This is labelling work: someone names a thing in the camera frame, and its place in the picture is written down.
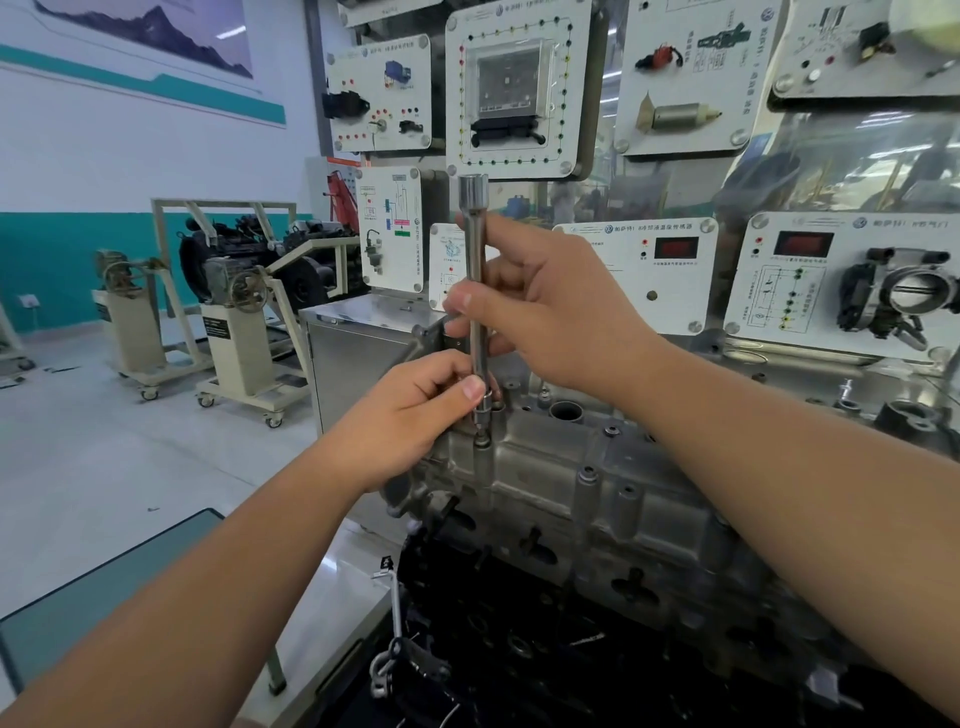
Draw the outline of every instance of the cable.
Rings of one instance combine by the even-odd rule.
[[[443,722],[441,722],[440,728],[446,728],[446,722],[449,721],[449,720],[453,717],[453,714],[457,712],[457,709],[458,709],[459,707],[460,707],[460,703],[457,703],[455,706],[453,706],[453,710],[450,711],[449,713],[447,713],[447,714],[446,714],[446,717],[445,717],[444,720],[443,720]]]

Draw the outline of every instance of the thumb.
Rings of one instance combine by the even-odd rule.
[[[415,408],[416,427],[430,433],[434,439],[457,420],[473,411],[483,399],[487,385],[477,375],[470,375],[458,381],[432,400]]]
[[[462,313],[519,344],[526,332],[537,329],[542,306],[504,296],[474,280],[461,280],[450,289],[444,308]]]

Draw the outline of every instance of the hand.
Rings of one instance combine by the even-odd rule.
[[[490,354],[516,348],[544,379],[616,403],[623,382],[669,346],[650,329],[590,244],[578,235],[487,216],[487,243],[501,256],[487,263],[487,285],[462,280],[444,301],[450,336],[469,321],[497,333]]]
[[[397,364],[317,444],[334,470],[375,491],[409,470],[440,434],[483,399],[470,357],[446,351]]]

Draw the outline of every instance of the t-handle wrench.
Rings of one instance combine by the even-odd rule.
[[[485,248],[487,245],[487,175],[461,175],[460,211],[464,215],[464,240],[467,248],[467,280],[483,282]],[[473,409],[473,423],[477,428],[477,444],[490,442],[490,413],[493,406],[493,392],[487,373],[487,327],[476,321],[470,322],[470,358],[473,361],[473,373],[487,385],[487,391],[480,403]]]

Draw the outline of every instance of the round mounting bolt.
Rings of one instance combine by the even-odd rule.
[[[783,76],[780,76],[780,77],[774,82],[774,90],[775,90],[777,93],[786,93],[786,92],[789,91],[791,88],[793,88],[793,76],[791,76],[789,73],[787,73],[787,74],[785,74],[785,75],[783,75]]]

